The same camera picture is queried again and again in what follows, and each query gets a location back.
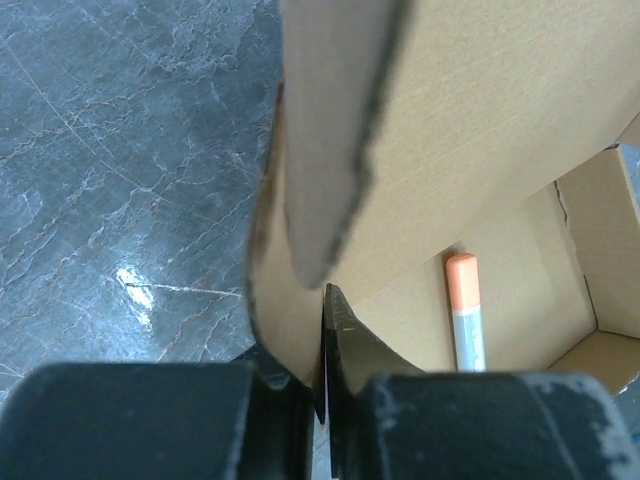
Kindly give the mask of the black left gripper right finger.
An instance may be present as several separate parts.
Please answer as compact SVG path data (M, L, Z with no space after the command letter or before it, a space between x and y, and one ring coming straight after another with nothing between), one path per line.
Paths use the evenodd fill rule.
M635 479L611 395L582 373L425 373L324 294L337 479Z

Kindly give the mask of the brown cardboard box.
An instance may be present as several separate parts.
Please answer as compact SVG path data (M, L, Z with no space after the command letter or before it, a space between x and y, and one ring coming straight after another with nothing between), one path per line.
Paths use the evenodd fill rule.
M446 259L479 262L492 371L639 374L635 1L283 1L284 80L247 264L260 343L318 388L456 366Z

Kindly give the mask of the orange highlighter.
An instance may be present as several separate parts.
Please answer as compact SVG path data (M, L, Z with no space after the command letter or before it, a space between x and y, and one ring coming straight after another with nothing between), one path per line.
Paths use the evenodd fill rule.
M456 254L445 268L457 369L483 372L487 365L477 257Z

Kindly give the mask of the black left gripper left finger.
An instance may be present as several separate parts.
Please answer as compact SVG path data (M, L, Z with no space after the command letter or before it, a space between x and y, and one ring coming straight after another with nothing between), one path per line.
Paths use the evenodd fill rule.
M1 415L5 479L307 479L310 390L262 349L227 363L57 363Z

